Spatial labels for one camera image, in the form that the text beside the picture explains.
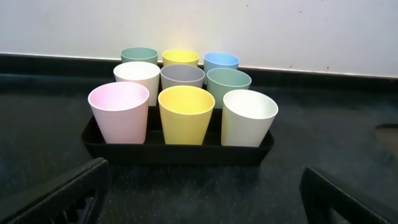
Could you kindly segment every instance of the pink cup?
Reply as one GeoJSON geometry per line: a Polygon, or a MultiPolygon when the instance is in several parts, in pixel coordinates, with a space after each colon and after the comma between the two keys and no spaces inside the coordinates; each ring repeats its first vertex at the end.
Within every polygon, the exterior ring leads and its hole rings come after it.
{"type": "Polygon", "coordinates": [[[148,99],[148,89],[133,82],[101,85],[88,95],[88,102],[106,143],[144,143],[148,99]]]}

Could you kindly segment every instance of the black countertop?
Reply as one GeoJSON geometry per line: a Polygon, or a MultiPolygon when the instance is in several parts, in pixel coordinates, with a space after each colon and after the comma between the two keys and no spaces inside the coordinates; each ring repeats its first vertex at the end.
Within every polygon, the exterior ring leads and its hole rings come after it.
{"type": "MultiPolygon", "coordinates": [[[[0,75],[0,199],[91,159],[89,92],[112,79],[0,75]]],[[[398,162],[374,128],[398,95],[253,87],[279,105],[259,167],[111,165],[98,223],[306,223],[299,182],[317,166],[398,207],[398,162]]]]}

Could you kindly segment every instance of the teal cup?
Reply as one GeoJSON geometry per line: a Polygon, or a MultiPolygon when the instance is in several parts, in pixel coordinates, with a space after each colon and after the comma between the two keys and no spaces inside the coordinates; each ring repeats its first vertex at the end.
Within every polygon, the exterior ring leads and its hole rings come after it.
{"type": "Polygon", "coordinates": [[[204,71],[207,74],[208,71],[214,68],[232,68],[238,69],[239,59],[234,55],[230,55],[227,53],[208,53],[205,55],[204,60],[204,71]]]}
{"type": "Polygon", "coordinates": [[[216,100],[214,108],[223,107],[224,95],[232,90],[249,89],[251,78],[244,72],[232,68],[214,68],[207,72],[207,91],[216,100]]]}
{"type": "Polygon", "coordinates": [[[120,52],[122,63],[149,62],[157,65],[157,51],[146,47],[132,47],[120,52]]]}

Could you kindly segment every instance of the green cup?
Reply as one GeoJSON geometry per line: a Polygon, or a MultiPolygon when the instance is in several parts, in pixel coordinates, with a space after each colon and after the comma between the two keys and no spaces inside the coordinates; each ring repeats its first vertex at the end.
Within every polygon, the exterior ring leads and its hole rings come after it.
{"type": "Polygon", "coordinates": [[[214,68],[207,72],[207,91],[216,100],[214,108],[223,108],[224,95],[232,90],[249,89],[251,78],[232,68],[214,68]]]}
{"type": "Polygon", "coordinates": [[[120,52],[122,63],[149,62],[157,65],[157,51],[146,47],[132,47],[120,52]]]}

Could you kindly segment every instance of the cup rim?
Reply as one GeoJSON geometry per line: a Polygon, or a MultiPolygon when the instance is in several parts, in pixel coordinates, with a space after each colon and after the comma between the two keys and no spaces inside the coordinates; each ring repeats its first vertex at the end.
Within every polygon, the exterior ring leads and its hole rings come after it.
{"type": "Polygon", "coordinates": [[[123,79],[123,80],[130,80],[130,81],[148,80],[148,79],[151,79],[151,78],[156,77],[159,73],[160,73],[160,68],[159,68],[159,66],[157,66],[157,65],[155,65],[155,64],[153,64],[153,63],[150,63],[150,62],[125,62],[125,63],[120,63],[119,65],[117,65],[117,66],[113,69],[113,75],[115,75],[115,76],[117,76],[118,78],[121,78],[121,79],[123,79]],[[119,75],[116,74],[115,70],[116,70],[117,68],[120,68],[120,67],[123,67],[123,66],[132,65],[132,64],[134,64],[134,63],[135,63],[135,64],[137,64],[137,63],[151,64],[151,65],[149,65],[149,66],[156,66],[156,67],[159,69],[159,72],[157,72],[156,75],[152,75],[152,76],[150,76],[150,77],[148,77],[148,78],[141,78],[141,79],[138,79],[138,78],[135,78],[135,79],[132,79],[132,78],[123,78],[123,77],[120,77],[119,75]]]}
{"type": "Polygon", "coordinates": [[[198,55],[196,52],[194,52],[194,51],[192,51],[192,50],[184,50],[184,49],[171,49],[171,50],[166,50],[165,52],[162,53],[162,57],[165,58],[165,59],[167,59],[167,60],[170,60],[170,61],[175,62],[174,60],[171,60],[170,58],[167,58],[167,57],[164,56],[165,53],[171,52],[171,51],[175,51],[175,50],[194,53],[195,56],[196,56],[196,59],[195,59],[195,60],[183,61],[183,62],[178,62],[178,63],[189,63],[189,62],[195,62],[195,61],[199,60],[199,55],[198,55]]]}
{"type": "Polygon", "coordinates": [[[209,52],[209,53],[205,54],[204,60],[206,60],[206,61],[208,61],[208,62],[211,62],[211,63],[214,63],[214,64],[217,64],[217,65],[225,65],[225,66],[239,65],[239,62],[240,62],[240,59],[239,59],[237,56],[232,55],[232,54],[229,54],[229,53],[224,53],[224,52],[209,52]],[[208,60],[208,59],[206,58],[206,56],[209,55],[209,54],[223,54],[223,55],[232,56],[232,57],[236,58],[236,59],[238,60],[238,62],[236,62],[236,63],[216,63],[216,62],[213,62],[213,61],[208,60]]]}
{"type": "Polygon", "coordinates": [[[246,74],[246,73],[244,73],[244,72],[242,72],[242,71],[239,71],[239,70],[237,70],[237,69],[233,69],[233,68],[213,68],[213,69],[211,69],[211,70],[207,71],[206,77],[207,77],[209,80],[211,80],[212,82],[214,82],[214,83],[217,83],[217,84],[219,84],[219,85],[222,85],[222,86],[233,87],[233,88],[241,88],[241,87],[245,87],[245,86],[248,86],[248,85],[250,85],[250,84],[251,84],[251,82],[252,82],[252,80],[251,80],[251,77],[250,77],[248,74],[246,74]],[[217,70],[217,69],[223,69],[223,70],[226,70],[226,69],[227,69],[227,70],[234,70],[234,71],[237,71],[237,72],[239,72],[239,73],[243,73],[243,74],[245,74],[247,77],[249,77],[249,79],[250,79],[250,82],[249,82],[248,84],[246,84],[246,85],[240,85],[240,86],[237,86],[237,85],[225,85],[225,84],[222,84],[222,83],[216,82],[216,81],[214,81],[213,79],[211,79],[211,78],[209,77],[209,72],[211,72],[211,71],[213,71],[213,70],[217,70]]]}
{"type": "Polygon", "coordinates": [[[206,77],[205,71],[203,71],[202,69],[200,69],[200,68],[198,68],[198,67],[196,67],[196,66],[193,66],[193,65],[182,65],[182,66],[191,66],[191,67],[193,67],[193,68],[195,68],[195,69],[201,70],[201,71],[203,72],[203,77],[201,77],[201,78],[198,79],[198,80],[194,80],[194,81],[179,81],[179,80],[174,80],[174,79],[172,79],[172,78],[169,78],[169,77],[166,77],[165,75],[163,75],[163,73],[162,73],[163,68],[160,69],[160,75],[161,75],[162,77],[168,79],[168,80],[171,80],[171,81],[173,81],[173,82],[180,82],[180,83],[193,83],[193,82],[200,81],[200,80],[202,80],[202,79],[204,79],[204,78],[206,77]]]}
{"type": "Polygon", "coordinates": [[[119,111],[127,111],[127,110],[131,110],[131,109],[134,109],[134,108],[137,108],[137,107],[139,107],[139,106],[141,106],[141,105],[143,105],[145,102],[147,102],[148,101],[148,99],[149,99],[149,90],[145,87],[145,86],[143,86],[143,85],[141,85],[141,84],[138,84],[138,83],[134,83],[134,82],[111,82],[111,83],[107,83],[107,84],[104,84],[104,85],[100,85],[99,87],[97,87],[97,88],[95,88],[94,90],[92,90],[91,91],[91,93],[88,95],[88,98],[87,98],[87,100],[88,100],[88,103],[90,104],[90,106],[92,106],[92,107],[94,107],[94,108],[96,108],[97,110],[100,110],[100,111],[109,111],[109,112],[119,112],[119,111]],[[145,91],[146,91],[146,98],[145,98],[145,100],[142,100],[138,105],[136,105],[136,106],[133,106],[133,107],[130,107],[130,108],[126,108],[126,109],[123,109],[123,110],[106,110],[106,109],[104,109],[104,108],[100,108],[99,106],[96,106],[96,105],[94,105],[92,102],[91,102],[91,100],[90,100],[90,96],[91,96],[91,94],[93,94],[96,90],[98,90],[99,88],[104,88],[104,86],[107,86],[107,85],[135,85],[135,86],[139,86],[139,88],[143,88],[145,91]]]}
{"type": "Polygon", "coordinates": [[[253,90],[232,90],[232,91],[229,91],[229,92],[225,93],[225,95],[224,95],[224,97],[223,97],[223,104],[225,105],[225,107],[227,107],[227,108],[228,108],[230,111],[232,111],[234,114],[239,115],[239,116],[241,116],[241,117],[243,117],[243,118],[255,119],[255,120],[265,120],[265,119],[269,119],[269,118],[275,117],[275,116],[278,114],[278,112],[279,112],[278,104],[277,104],[271,97],[269,97],[269,96],[267,96],[267,95],[265,95],[265,94],[263,94],[263,93],[260,93],[260,92],[257,92],[257,91],[253,91],[253,90]],[[225,103],[225,97],[226,97],[228,94],[231,94],[231,92],[234,92],[234,91],[251,91],[251,92],[255,92],[256,94],[263,95],[263,96],[265,96],[266,98],[268,98],[268,100],[271,100],[271,102],[276,106],[276,112],[275,112],[274,114],[272,114],[271,116],[267,116],[267,117],[265,117],[265,118],[251,118],[251,117],[248,117],[248,116],[245,116],[245,115],[241,115],[241,114],[239,114],[239,113],[237,113],[237,112],[231,110],[231,108],[228,107],[228,105],[225,103]]]}
{"type": "Polygon", "coordinates": [[[205,113],[211,111],[211,110],[214,108],[214,106],[216,105],[216,100],[214,99],[214,96],[213,96],[211,93],[209,93],[208,91],[206,91],[206,90],[204,90],[204,89],[202,89],[202,88],[195,87],[195,86],[187,86],[187,85],[171,86],[171,87],[168,87],[168,88],[162,90],[162,91],[159,93],[159,96],[157,96],[157,101],[159,102],[159,106],[162,106],[163,108],[165,108],[166,110],[168,110],[168,111],[170,111],[170,112],[173,112],[173,113],[176,113],[176,114],[180,114],[180,115],[188,115],[188,116],[190,116],[190,115],[205,114],[205,113]],[[186,88],[186,87],[188,87],[188,88],[197,88],[197,89],[199,89],[199,90],[201,90],[201,91],[204,91],[207,95],[210,95],[210,96],[211,96],[211,99],[213,99],[213,104],[212,104],[212,106],[210,107],[210,109],[208,109],[208,110],[206,110],[206,111],[204,111],[204,112],[201,112],[201,113],[181,113],[181,112],[177,112],[177,111],[174,111],[174,110],[170,110],[168,107],[166,107],[166,106],[163,105],[163,103],[162,103],[161,100],[160,100],[160,96],[163,94],[163,92],[165,92],[165,91],[170,91],[171,88],[186,88]]]}
{"type": "Polygon", "coordinates": [[[133,60],[146,60],[146,59],[151,59],[151,58],[154,58],[154,57],[158,57],[158,56],[159,56],[159,53],[157,53],[157,50],[152,49],[152,48],[148,48],[148,47],[130,47],[130,48],[126,48],[126,49],[121,50],[119,54],[120,54],[120,56],[122,56],[122,57],[125,57],[125,58],[128,58],[128,59],[133,59],[133,60]],[[152,57],[147,57],[147,58],[132,58],[132,57],[126,57],[126,56],[124,56],[124,55],[122,54],[123,51],[125,51],[125,50],[130,50],[130,49],[149,49],[149,50],[154,50],[154,51],[156,52],[156,55],[155,55],[155,56],[152,56],[152,57]]]}

